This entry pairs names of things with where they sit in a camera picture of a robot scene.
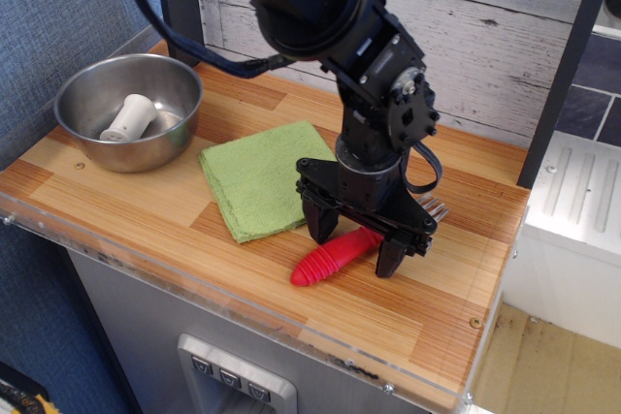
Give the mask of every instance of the white wooden wall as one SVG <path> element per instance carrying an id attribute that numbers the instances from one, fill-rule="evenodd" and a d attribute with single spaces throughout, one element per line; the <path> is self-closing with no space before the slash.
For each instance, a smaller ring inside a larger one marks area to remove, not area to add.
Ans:
<path id="1" fill-rule="evenodd" d="M 441 124 L 527 147 L 581 0 L 388 0 L 426 53 Z M 244 59 L 274 53 L 248 0 L 200 0 L 205 43 Z M 316 62 L 276 72 L 336 86 Z"/>

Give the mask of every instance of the button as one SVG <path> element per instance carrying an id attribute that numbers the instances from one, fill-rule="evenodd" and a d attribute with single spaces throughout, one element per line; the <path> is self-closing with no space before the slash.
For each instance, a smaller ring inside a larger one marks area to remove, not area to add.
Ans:
<path id="1" fill-rule="evenodd" d="M 220 380 L 224 382 L 224 384 L 228 385 L 231 388 L 240 388 L 242 386 L 242 382 L 240 382 L 240 377 L 234 375 L 231 372 L 227 372 L 224 369 L 220 369 Z"/>
<path id="2" fill-rule="evenodd" d="M 248 392 L 253 398 L 258 399 L 259 401 L 270 402 L 270 392 L 268 392 L 265 388 L 253 384 L 252 382 L 248 383 Z"/>
<path id="3" fill-rule="evenodd" d="M 192 365 L 195 369 L 197 369 L 201 373 L 205 373 L 207 375 L 212 375 L 212 365 L 207 361 L 203 361 L 202 359 L 198 359 L 196 356 L 192 356 Z"/>

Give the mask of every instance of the stain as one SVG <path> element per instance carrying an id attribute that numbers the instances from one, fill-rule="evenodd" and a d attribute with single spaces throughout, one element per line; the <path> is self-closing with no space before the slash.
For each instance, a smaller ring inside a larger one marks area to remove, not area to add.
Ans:
<path id="1" fill-rule="evenodd" d="M 376 375 L 374 373 L 371 373 L 359 366 L 355 366 L 354 364 L 348 363 L 346 361 L 344 361 L 341 358 L 337 358 L 336 356 L 332 356 L 329 355 L 328 356 L 328 361 L 330 361 L 332 364 L 334 364 L 335 366 L 339 366 L 340 368 L 344 368 L 346 370 L 355 372 L 355 373 L 360 373 L 366 377 L 371 378 L 372 380 L 378 380 L 379 375 Z"/>
<path id="2" fill-rule="evenodd" d="M 109 256 L 104 254 L 103 252 L 97 253 L 97 259 L 104 264 L 108 264 L 111 267 L 116 267 L 117 269 L 125 269 L 125 264 L 119 261 L 115 256 Z"/>
<path id="3" fill-rule="evenodd" d="M 485 26 L 499 26 L 498 21 L 495 19 L 482 19 L 481 21 Z"/>

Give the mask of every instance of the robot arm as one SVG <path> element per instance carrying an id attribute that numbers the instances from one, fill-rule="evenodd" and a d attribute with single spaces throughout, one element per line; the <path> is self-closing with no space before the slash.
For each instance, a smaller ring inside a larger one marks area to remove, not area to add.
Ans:
<path id="1" fill-rule="evenodd" d="M 320 62 L 324 72 L 336 76 L 343 101 L 338 162 L 302 159 L 297 164 L 310 235 L 324 242 L 339 215 L 375 230 L 384 236 L 376 274 L 391 276 L 405 255 L 427 252 L 444 212 L 430 214 L 410 194 L 433 189 L 441 177 L 440 162 L 421 142 L 436 134 L 440 118 L 425 80 L 422 50 L 386 11 L 386 0 L 251 3 L 263 37 L 279 52 L 278 66 Z M 412 148 L 434 168 L 434 183 L 407 181 Z"/>

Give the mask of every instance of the white cylinder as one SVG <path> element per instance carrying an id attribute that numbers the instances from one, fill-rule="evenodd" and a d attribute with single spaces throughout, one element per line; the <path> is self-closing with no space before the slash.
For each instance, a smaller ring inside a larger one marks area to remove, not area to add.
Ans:
<path id="1" fill-rule="evenodd" d="M 99 137 L 101 141 L 129 143 L 143 135 L 151 121 L 157 116 L 157 109 L 148 97 L 130 94 L 112 125 Z"/>

